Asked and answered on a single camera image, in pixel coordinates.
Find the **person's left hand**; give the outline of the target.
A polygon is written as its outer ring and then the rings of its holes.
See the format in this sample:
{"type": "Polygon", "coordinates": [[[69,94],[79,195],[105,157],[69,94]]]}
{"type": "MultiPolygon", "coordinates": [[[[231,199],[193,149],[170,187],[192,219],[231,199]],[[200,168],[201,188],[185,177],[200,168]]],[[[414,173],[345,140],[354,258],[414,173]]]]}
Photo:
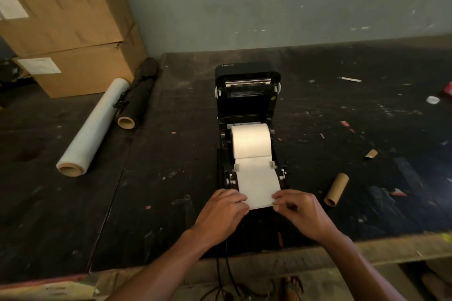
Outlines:
{"type": "Polygon", "coordinates": [[[212,247],[224,241],[250,211],[247,196],[235,189],[217,190],[206,202],[190,229],[204,245],[212,247]]]}

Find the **person's right hand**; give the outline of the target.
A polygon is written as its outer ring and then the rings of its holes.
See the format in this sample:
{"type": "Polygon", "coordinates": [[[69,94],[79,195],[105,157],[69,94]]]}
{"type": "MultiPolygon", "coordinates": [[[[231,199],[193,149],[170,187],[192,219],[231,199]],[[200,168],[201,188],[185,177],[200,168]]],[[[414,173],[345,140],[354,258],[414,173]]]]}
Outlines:
{"type": "Polygon", "coordinates": [[[322,246],[341,236],[316,196],[299,190],[279,190],[272,195],[273,205],[297,205],[297,213],[279,213],[287,218],[304,236],[322,246]]]}

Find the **white label paper roll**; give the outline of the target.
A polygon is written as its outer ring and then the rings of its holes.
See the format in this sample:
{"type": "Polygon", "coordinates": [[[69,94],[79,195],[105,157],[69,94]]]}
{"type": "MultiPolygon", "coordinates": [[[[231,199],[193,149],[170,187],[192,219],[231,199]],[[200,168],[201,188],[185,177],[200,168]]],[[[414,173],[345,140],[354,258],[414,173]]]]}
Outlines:
{"type": "Polygon", "coordinates": [[[272,156],[272,141],[265,123],[234,125],[230,128],[234,171],[238,190],[247,199],[250,210],[272,207],[274,195],[281,189],[272,156]]]}

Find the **person's left forearm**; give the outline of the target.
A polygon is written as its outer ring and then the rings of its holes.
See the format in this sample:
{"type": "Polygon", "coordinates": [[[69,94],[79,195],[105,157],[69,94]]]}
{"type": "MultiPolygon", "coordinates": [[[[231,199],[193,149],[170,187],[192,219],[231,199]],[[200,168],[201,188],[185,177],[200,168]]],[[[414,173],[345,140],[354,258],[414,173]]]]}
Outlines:
{"type": "Polygon", "coordinates": [[[141,270],[105,301],[168,301],[188,270],[222,237],[213,231],[190,229],[161,257],[141,270]]]}

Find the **person's right forearm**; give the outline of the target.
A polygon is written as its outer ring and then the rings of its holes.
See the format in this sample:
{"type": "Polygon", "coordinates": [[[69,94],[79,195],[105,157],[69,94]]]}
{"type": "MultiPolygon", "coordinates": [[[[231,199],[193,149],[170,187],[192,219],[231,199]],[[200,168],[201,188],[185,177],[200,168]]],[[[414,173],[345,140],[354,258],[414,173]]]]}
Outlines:
{"type": "Polygon", "coordinates": [[[340,271],[354,301],[406,301],[338,230],[318,240],[340,271]]]}

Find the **empty cardboard tube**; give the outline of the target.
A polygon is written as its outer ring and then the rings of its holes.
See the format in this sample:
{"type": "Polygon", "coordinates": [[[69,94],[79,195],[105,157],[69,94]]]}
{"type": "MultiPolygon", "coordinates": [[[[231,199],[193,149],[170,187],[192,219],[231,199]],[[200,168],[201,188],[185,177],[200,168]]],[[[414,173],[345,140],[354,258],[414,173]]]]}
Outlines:
{"type": "Polygon", "coordinates": [[[349,181],[349,177],[347,174],[339,173],[334,179],[328,193],[324,198],[325,204],[330,207],[336,207],[339,202],[345,187],[349,181]]]}

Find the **person's sandalled foot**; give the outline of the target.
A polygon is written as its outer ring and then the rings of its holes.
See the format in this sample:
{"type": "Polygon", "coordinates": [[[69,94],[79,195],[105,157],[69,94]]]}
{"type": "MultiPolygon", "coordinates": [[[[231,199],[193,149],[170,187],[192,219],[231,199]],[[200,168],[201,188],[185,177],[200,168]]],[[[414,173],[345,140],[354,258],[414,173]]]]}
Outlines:
{"type": "Polygon", "coordinates": [[[293,275],[282,279],[282,300],[303,301],[304,289],[299,276],[293,275]]]}

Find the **black label printer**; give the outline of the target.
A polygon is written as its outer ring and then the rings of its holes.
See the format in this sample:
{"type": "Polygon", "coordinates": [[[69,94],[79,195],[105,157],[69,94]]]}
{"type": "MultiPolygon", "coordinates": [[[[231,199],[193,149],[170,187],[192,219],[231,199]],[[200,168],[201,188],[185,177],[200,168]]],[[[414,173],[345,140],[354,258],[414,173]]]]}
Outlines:
{"type": "Polygon", "coordinates": [[[215,68],[215,96],[220,144],[217,150],[218,188],[238,190],[230,128],[268,125],[272,156],[281,190],[287,186],[287,161],[275,134],[273,118],[281,91],[281,75],[269,62],[221,64],[215,68]]]}

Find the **black film roll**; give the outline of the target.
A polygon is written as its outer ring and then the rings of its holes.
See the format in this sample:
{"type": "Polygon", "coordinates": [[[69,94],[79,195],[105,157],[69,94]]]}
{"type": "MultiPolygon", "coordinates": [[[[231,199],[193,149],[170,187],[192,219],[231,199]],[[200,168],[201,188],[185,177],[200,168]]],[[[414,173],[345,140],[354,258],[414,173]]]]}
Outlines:
{"type": "Polygon", "coordinates": [[[131,86],[121,93],[114,104],[116,123],[127,130],[136,129],[144,119],[152,89],[161,73],[155,58],[148,57],[140,64],[131,86]]]}

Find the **clear stretch film roll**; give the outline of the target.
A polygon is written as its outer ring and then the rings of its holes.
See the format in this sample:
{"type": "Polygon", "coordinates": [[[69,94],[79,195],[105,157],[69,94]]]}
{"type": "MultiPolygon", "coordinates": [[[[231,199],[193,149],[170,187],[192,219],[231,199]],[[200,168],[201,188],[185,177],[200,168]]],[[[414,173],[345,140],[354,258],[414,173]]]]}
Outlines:
{"type": "Polygon", "coordinates": [[[112,81],[59,159],[56,168],[61,174],[78,177],[87,172],[116,115],[114,105],[128,88],[129,83],[122,78],[116,78],[112,81]]]}

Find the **small brown cardboard box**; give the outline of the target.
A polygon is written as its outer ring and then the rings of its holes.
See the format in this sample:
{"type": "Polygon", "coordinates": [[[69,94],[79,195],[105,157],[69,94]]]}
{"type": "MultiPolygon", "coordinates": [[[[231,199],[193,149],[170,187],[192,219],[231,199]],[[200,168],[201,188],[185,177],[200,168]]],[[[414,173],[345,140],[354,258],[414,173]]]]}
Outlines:
{"type": "Polygon", "coordinates": [[[116,78],[132,83],[147,57],[137,24],[122,42],[14,58],[50,98],[105,92],[116,78]]]}

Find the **large brown cardboard box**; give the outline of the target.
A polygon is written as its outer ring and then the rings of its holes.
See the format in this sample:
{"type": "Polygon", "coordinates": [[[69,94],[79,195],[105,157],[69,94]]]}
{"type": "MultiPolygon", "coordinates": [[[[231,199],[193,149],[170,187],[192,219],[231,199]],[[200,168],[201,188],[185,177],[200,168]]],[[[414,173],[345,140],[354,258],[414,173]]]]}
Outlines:
{"type": "Polygon", "coordinates": [[[0,37],[19,56],[123,41],[127,0],[0,0],[0,37]]]}

